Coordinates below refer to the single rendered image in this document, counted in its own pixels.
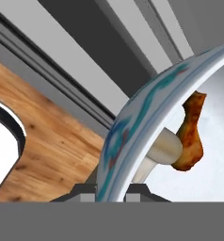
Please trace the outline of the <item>grey fridge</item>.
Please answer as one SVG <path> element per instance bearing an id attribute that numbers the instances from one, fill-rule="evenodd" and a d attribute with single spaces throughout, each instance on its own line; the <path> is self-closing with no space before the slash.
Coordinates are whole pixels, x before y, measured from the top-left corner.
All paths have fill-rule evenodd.
<path id="1" fill-rule="evenodd" d="M 41 70 L 33 86 L 100 137 L 158 73 L 194 56 L 163 21 L 167 0 L 0 0 L 9 36 Z"/>

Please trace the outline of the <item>white plate with black rim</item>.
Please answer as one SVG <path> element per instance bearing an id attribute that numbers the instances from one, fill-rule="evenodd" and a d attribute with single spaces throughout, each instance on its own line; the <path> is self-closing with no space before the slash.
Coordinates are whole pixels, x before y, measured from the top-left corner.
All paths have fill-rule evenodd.
<path id="1" fill-rule="evenodd" d="M 22 157 L 25 143 L 23 122 L 0 101 L 0 188 Z"/>

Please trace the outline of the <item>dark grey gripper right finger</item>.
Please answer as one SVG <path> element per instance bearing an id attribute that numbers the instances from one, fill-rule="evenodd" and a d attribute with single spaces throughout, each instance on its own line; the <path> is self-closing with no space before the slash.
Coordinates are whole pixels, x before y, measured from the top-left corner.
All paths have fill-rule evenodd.
<path id="1" fill-rule="evenodd" d="M 153 194 L 146 184 L 130 184 L 123 198 L 124 202 L 168 202 L 167 199 Z"/>

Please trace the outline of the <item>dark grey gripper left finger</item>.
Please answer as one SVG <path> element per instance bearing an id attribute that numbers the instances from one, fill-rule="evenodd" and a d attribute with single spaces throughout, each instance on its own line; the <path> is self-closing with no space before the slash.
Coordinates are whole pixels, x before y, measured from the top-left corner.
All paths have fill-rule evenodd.
<path id="1" fill-rule="evenodd" d="M 60 197 L 52 200 L 58 201 L 78 201 L 78 202 L 95 202 L 96 184 L 76 184 L 73 189 Z"/>

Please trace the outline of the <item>white bowl with blue pattern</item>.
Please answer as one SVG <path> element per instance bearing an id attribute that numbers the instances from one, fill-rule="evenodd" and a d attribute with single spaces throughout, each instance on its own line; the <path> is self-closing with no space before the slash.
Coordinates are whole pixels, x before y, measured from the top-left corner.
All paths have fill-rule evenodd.
<path id="1" fill-rule="evenodd" d="M 123 200 L 168 118 L 223 66 L 224 44 L 167 68 L 136 92 L 104 141 L 97 170 L 97 202 Z"/>

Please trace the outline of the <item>brown chicken drumstick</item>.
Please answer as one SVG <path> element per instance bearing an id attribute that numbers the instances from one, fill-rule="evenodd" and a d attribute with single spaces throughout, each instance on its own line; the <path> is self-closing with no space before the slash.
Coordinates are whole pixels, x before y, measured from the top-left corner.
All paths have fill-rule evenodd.
<path id="1" fill-rule="evenodd" d="M 205 93 L 195 91 L 183 104 L 184 121 L 176 134 L 183 144 L 183 152 L 179 159 L 172 164 L 178 171 L 190 170 L 203 157 L 198 121 L 205 98 Z"/>

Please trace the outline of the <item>beige mushroom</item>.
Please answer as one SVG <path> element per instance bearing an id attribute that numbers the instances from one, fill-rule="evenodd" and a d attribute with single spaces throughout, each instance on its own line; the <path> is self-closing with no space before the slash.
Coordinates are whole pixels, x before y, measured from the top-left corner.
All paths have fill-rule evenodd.
<path id="1" fill-rule="evenodd" d="M 168 128 L 164 128 L 154 141 L 134 178 L 133 184 L 143 184 L 156 165 L 171 165 L 183 152 L 181 140 Z"/>

